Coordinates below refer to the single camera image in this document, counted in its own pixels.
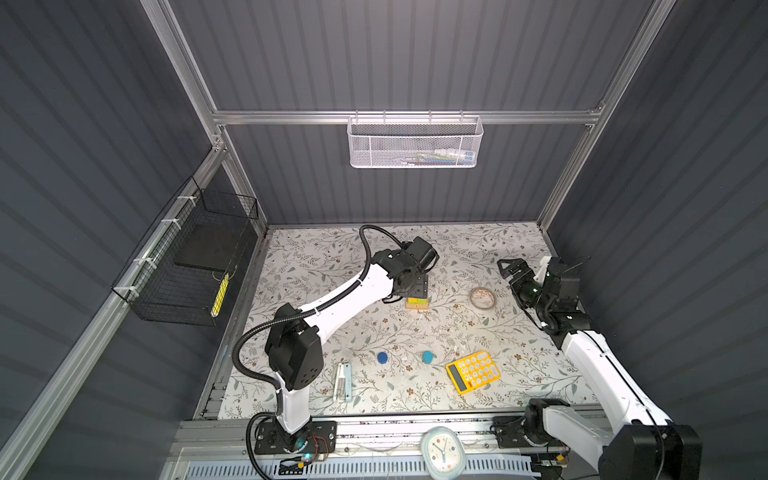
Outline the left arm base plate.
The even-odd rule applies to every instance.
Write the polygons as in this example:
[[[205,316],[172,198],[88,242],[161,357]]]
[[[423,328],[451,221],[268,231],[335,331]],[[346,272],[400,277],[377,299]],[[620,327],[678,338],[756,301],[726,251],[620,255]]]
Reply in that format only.
[[[260,421],[254,429],[254,452],[260,455],[333,453],[338,423],[311,421],[293,434],[275,419]]]

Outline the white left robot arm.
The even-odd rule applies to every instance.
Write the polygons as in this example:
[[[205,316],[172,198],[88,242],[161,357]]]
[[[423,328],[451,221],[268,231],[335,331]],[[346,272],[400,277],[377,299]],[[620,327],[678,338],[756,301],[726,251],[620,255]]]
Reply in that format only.
[[[375,254],[367,242],[363,246],[365,263],[355,277],[316,301],[297,309],[285,304],[275,314],[265,353],[278,383],[277,422],[287,434],[311,422],[309,385],[323,370],[323,346],[331,336],[370,305],[407,291],[439,259],[419,236]]]

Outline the natural wood block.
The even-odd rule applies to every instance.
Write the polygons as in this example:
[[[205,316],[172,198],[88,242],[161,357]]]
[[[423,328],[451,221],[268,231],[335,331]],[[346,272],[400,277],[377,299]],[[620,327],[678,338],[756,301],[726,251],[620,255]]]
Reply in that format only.
[[[416,310],[416,311],[426,311],[426,310],[429,310],[429,308],[430,308],[429,303],[411,303],[411,302],[407,302],[405,306],[409,310]]]

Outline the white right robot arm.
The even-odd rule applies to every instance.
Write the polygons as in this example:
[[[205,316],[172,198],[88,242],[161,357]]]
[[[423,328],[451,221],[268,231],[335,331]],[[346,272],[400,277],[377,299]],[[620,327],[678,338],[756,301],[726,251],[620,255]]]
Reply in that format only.
[[[605,431],[559,399],[535,398],[522,428],[535,445],[559,441],[587,461],[601,479],[696,479],[703,445],[689,425],[674,422],[642,390],[581,309],[581,264],[545,256],[538,268],[500,259],[517,306],[578,369],[610,423]]]

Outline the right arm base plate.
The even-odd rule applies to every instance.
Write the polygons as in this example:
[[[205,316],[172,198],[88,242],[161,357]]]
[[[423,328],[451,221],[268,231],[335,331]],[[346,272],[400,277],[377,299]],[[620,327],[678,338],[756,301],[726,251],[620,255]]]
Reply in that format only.
[[[525,416],[495,416],[489,427],[499,448],[538,447]]]

